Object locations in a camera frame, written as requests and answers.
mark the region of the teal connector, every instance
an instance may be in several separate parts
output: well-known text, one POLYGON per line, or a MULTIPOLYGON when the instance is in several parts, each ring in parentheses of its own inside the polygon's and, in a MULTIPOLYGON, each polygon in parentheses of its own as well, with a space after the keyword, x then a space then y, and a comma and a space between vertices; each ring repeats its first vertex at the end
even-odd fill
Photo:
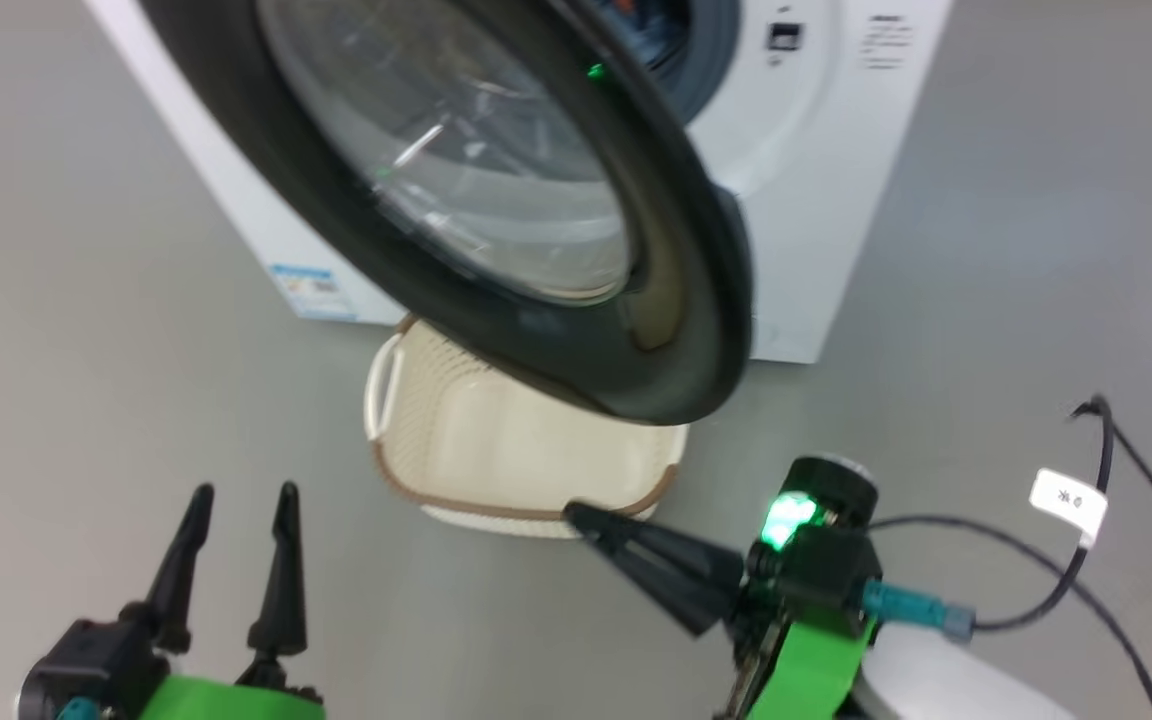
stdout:
POLYGON ((958 642, 972 639, 975 611, 963 605, 948 605, 941 598, 870 579, 861 597, 865 615, 881 623, 923 626, 945 632, 958 642))
POLYGON ((60 711, 56 720, 100 720, 100 707, 86 697, 76 697, 60 711))

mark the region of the white washing machine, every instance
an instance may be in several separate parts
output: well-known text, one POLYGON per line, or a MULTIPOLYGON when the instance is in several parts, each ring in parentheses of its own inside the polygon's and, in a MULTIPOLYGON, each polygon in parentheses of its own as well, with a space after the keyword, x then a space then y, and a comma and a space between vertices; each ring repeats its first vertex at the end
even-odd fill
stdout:
POLYGON ((528 382, 649 420, 689 414, 623 406, 645 378, 699 387, 702 406, 726 397, 714 386, 732 370, 714 367, 727 361, 694 361, 707 343, 738 347, 740 364, 817 361, 952 7, 86 1, 297 314, 393 324, 409 306, 528 382), (682 187, 692 174, 707 190, 682 187), (682 217, 714 204, 732 227, 682 217), (442 265, 394 270, 404 233, 442 265), (708 270, 688 264, 692 250, 708 270), (753 278, 722 268, 742 255, 753 278), (461 281, 495 296, 448 290, 461 281), (708 289, 659 290, 670 283, 708 289), (732 303, 712 313, 717 297, 732 303), (609 300, 628 305, 604 312, 609 300), (691 332, 696 313, 712 327, 691 332), (502 324, 510 338, 485 338, 502 324), (586 331, 634 336, 617 365, 637 363, 636 379, 599 370, 607 387, 593 391, 582 370, 555 370, 573 348, 586 364, 616 355, 586 331), (566 350, 543 357, 543 342, 566 350), (662 359, 673 350, 691 359, 662 359), (708 369, 662 370, 698 363, 708 369))

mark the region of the woven basket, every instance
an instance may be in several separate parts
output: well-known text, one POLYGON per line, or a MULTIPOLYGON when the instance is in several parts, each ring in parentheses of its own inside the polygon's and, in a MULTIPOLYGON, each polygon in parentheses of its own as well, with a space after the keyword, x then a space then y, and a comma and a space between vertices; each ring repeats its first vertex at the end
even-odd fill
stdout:
POLYGON ((564 404, 411 318, 372 359, 365 424, 380 476, 433 518, 548 538, 576 537, 577 498, 652 514, 687 439, 564 404))

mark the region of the green light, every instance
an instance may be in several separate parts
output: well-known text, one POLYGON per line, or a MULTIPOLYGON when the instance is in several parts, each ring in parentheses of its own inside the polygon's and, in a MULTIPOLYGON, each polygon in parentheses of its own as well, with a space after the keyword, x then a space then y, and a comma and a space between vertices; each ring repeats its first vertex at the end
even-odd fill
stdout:
POLYGON ((790 541, 799 525, 810 523, 817 515, 817 503, 801 492, 787 492, 778 497, 763 521, 763 541, 781 550, 790 541))

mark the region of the beige basket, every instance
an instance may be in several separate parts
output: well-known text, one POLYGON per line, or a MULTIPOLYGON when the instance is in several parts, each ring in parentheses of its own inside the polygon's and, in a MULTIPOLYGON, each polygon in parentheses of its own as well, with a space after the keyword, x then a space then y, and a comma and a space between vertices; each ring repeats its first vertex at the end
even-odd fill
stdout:
POLYGON ((372 359, 365 402, 380 476, 433 518, 494 533, 576 537, 574 498, 645 518, 687 439, 554 400, 411 318, 372 359))

